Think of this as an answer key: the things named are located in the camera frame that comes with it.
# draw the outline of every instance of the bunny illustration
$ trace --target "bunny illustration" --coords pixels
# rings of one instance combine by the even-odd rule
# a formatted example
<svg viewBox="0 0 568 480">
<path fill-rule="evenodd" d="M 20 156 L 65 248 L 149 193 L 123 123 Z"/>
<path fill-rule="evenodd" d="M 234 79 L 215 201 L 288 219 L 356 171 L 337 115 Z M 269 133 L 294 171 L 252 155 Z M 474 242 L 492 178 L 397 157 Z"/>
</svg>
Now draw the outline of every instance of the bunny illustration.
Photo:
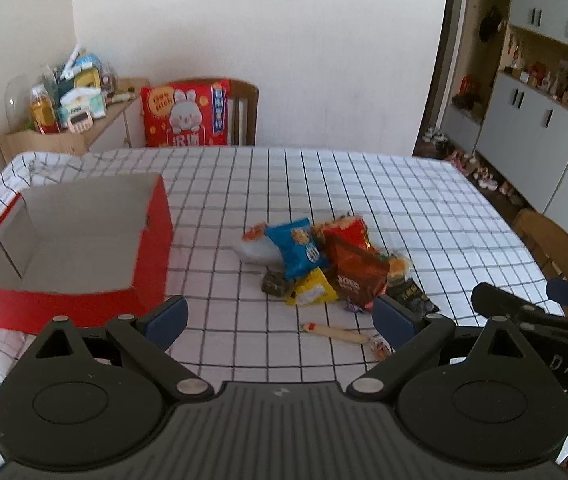
<svg viewBox="0 0 568 480">
<path fill-rule="evenodd" d="M 198 132 L 202 124 L 202 113 L 195 103 L 197 94 L 194 90 L 189 90 L 184 94 L 183 90 L 175 91 L 175 105 L 171 111 L 171 127 L 173 134 L 179 135 L 182 132 Z"/>
</svg>

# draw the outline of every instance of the wooden chair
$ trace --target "wooden chair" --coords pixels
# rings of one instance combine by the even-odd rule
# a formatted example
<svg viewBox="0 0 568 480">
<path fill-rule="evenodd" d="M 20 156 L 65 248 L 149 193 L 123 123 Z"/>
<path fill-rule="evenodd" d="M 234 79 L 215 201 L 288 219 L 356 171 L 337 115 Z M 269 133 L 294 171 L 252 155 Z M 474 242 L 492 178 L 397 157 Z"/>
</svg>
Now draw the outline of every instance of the wooden chair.
<svg viewBox="0 0 568 480">
<path fill-rule="evenodd" d="M 212 84 L 216 83 L 224 77 L 196 77 L 189 79 L 180 79 L 179 83 L 196 83 L 196 84 Z M 229 101 L 229 127 L 233 136 L 233 145 L 239 146 L 242 140 L 245 140 L 246 146 L 255 145 L 255 137 L 257 130 L 257 102 L 259 101 L 259 90 L 256 86 L 238 79 L 230 79 L 231 91 L 228 95 Z M 240 104 L 245 103 L 246 121 L 244 132 L 240 131 L 241 112 Z"/>
<path fill-rule="evenodd" d="M 568 280 L 568 234 L 545 216 L 523 209 L 515 218 L 513 231 L 519 236 L 548 280 Z M 568 307 L 562 306 L 568 317 Z"/>
</svg>

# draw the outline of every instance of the red snack bag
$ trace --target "red snack bag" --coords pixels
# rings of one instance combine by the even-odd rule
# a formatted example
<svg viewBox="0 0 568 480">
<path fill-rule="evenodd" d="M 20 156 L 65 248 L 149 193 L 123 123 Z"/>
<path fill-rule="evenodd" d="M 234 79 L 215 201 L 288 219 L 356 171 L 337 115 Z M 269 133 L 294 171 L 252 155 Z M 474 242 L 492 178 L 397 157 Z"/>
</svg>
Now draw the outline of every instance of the red snack bag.
<svg viewBox="0 0 568 480">
<path fill-rule="evenodd" d="M 144 129 L 149 148 L 228 144 L 230 82 L 169 83 L 142 88 Z"/>
<path fill-rule="evenodd" d="M 333 234 L 356 247 L 362 249 L 371 247 L 368 228 L 361 216 L 343 216 L 332 222 L 320 224 L 313 228 L 313 233 L 322 241 L 325 241 L 327 235 Z"/>
<path fill-rule="evenodd" d="M 334 234 L 326 237 L 326 252 L 335 267 L 339 291 L 353 303 L 367 305 L 384 292 L 387 260 Z"/>
</svg>

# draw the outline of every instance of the red box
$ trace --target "red box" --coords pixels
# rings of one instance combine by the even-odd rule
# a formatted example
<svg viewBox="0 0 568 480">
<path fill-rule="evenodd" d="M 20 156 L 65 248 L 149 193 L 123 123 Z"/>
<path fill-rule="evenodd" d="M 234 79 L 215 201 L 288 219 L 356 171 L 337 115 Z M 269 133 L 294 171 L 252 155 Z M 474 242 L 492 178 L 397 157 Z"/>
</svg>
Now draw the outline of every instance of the red box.
<svg viewBox="0 0 568 480">
<path fill-rule="evenodd" d="M 0 218 L 0 328 L 143 316 L 163 303 L 172 240 L 159 174 L 24 190 Z"/>
</svg>

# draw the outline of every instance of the white checkered tablecloth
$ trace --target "white checkered tablecloth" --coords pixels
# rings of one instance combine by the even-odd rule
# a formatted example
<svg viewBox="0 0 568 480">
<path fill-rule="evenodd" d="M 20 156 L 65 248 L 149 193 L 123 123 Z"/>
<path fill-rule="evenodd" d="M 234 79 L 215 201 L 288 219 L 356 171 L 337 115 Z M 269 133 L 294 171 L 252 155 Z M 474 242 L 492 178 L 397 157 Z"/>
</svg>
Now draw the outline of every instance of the white checkered tablecloth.
<svg viewBox="0 0 568 480">
<path fill-rule="evenodd" d="M 261 221 L 361 214 L 371 242 L 409 254 L 423 290 L 461 325 L 486 321 L 469 302 L 480 282 L 561 313 L 508 224 L 451 165 L 436 160 L 259 148 L 30 153 L 0 175 L 0 214 L 28 186 L 148 172 L 163 175 L 176 226 L 166 294 L 189 302 L 188 328 L 169 352 L 215 387 L 225 380 L 346 385 L 375 365 L 366 348 L 298 330 L 312 321 L 371 333 L 369 314 L 346 312 L 343 302 L 289 307 L 261 292 L 264 269 L 241 264 L 231 249 Z M 0 382 L 31 341 L 0 330 Z"/>
</svg>

